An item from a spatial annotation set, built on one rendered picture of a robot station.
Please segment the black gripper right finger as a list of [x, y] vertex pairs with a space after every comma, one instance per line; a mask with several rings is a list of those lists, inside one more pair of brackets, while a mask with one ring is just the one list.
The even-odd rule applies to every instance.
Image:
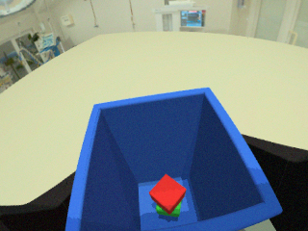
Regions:
[[270, 218], [276, 231], [308, 230], [308, 150], [242, 134], [266, 174], [282, 212]]

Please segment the red block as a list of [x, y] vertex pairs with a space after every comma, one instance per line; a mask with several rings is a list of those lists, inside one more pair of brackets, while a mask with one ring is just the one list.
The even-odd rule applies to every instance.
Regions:
[[186, 188], [174, 181], [172, 177], [163, 176], [154, 189], [151, 190], [151, 199], [170, 215], [184, 199]]

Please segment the blue open-top cup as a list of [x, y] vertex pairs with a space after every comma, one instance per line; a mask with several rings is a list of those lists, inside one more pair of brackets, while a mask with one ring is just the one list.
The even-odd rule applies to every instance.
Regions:
[[[86, 130], [65, 231], [240, 231], [282, 212], [209, 88], [95, 104]], [[155, 211], [165, 174], [186, 188], [180, 217]]]

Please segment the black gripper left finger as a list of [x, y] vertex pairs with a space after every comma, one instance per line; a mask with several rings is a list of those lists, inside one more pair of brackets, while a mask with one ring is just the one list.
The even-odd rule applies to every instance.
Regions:
[[65, 231], [74, 174], [23, 205], [0, 205], [0, 231]]

